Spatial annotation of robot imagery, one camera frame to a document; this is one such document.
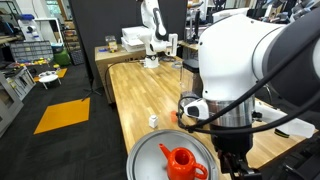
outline red pitcher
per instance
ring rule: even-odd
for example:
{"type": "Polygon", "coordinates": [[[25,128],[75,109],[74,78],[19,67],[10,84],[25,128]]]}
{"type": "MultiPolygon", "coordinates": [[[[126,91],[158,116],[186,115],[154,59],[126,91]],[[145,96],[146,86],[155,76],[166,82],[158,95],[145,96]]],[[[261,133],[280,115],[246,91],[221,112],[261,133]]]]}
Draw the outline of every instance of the red pitcher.
{"type": "Polygon", "coordinates": [[[159,144],[159,147],[168,160],[167,174],[170,180],[207,179],[207,169],[196,162],[191,151],[178,147],[170,152],[163,144],[159,144]],[[197,173],[196,169],[200,169],[203,174],[197,173]]]}

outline orange floor mat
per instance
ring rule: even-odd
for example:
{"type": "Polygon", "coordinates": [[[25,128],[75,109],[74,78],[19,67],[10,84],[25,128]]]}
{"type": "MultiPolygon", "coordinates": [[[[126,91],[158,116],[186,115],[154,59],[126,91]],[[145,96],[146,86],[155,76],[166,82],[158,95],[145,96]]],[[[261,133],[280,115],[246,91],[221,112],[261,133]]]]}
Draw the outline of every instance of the orange floor mat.
{"type": "Polygon", "coordinates": [[[89,120],[90,98],[48,106],[33,134],[89,120]]]}
{"type": "MultiPolygon", "coordinates": [[[[68,70],[68,68],[61,69],[60,72],[58,73],[58,77],[59,78],[63,78],[64,75],[66,74],[67,70],[68,70]]],[[[36,77],[33,78],[33,80],[34,80],[34,82],[38,82],[39,81],[39,77],[36,76],[36,77]]]]}

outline dark gray floor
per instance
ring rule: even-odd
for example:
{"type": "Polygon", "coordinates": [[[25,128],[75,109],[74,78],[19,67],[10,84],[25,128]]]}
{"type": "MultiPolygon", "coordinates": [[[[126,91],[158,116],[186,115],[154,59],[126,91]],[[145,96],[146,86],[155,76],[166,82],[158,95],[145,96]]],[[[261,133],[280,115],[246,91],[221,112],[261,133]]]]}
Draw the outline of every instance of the dark gray floor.
{"type": "Polygon", "coordinates": [[[86,94],[84,65],[69,66],[61,82],[48,90],[37,84],[24,100],[0,139],[0,179],[126,179],[127,153],[119,117],[104,93],[91,96],[89,121],[33,135],[48,105],[86,94]]]}

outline black partition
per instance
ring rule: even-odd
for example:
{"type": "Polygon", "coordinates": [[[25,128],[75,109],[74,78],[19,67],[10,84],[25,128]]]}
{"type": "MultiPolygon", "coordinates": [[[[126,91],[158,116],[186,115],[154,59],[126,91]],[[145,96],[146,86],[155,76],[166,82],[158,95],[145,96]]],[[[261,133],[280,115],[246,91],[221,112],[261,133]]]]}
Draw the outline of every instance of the black partition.
{"type": "MultiPolygon", "coordinates": [[[[187,0],[158,0],[169,33],[184,37],[187,0]]],[[[104,46],[106,35],[115,35],[120,43],[121,29],[143,25],[140,2],[136,0],[69,0],[79,40],[82,41],[97,85],[101,79],[94,62],[94,47],[104,46]]]]}

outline black wall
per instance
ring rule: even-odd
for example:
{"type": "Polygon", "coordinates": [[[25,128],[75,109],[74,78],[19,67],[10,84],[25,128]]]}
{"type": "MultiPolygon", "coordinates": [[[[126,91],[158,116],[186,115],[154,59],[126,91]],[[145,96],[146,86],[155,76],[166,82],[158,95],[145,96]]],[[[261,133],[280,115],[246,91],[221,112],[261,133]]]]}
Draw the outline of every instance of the black wall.
{"type": "MultiPolygon", "coordinates": [[[[158,0],[164,24],[169,33],[184,37],[187,0],[158,0]]],[[[96,79],[101,79],[94,62],[94,48],[104,46],[106,35],[115,35],[121,43],[121,29],[142,24],[140,5],[135,0],[69,0],[73,18],[85,53],[96,79]]]]}

